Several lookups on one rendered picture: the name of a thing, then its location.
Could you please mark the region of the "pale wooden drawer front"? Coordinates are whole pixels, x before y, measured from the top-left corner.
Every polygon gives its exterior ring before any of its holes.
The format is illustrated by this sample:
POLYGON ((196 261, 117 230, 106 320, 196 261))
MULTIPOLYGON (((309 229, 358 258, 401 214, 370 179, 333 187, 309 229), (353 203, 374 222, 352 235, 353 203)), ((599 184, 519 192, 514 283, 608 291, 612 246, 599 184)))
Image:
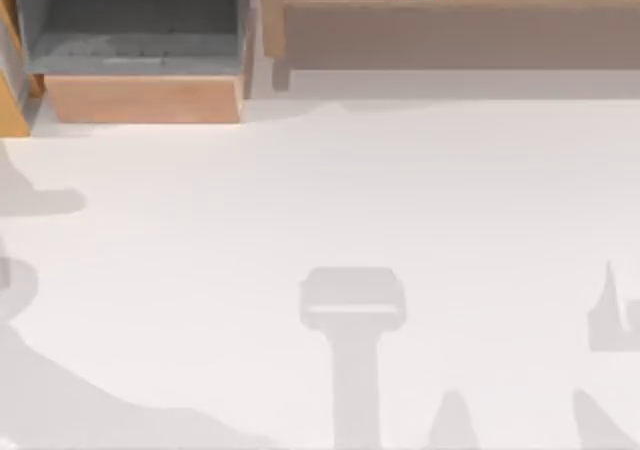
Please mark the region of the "pale wooden drawer front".
POLYGON ((243 76, 49 75, 58 120, 105 124, 233 124, 241 121, 243 76))

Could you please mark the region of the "wooden open shelf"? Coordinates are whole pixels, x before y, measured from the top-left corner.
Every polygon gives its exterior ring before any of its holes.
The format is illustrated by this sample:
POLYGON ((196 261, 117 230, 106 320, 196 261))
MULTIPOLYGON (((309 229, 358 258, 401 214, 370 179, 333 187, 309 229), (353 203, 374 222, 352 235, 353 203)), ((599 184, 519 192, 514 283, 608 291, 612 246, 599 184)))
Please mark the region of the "wooden open shelf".
POLYGON ((640 0, 260 0, 272 83, 302 71, 640 70, 640 0))

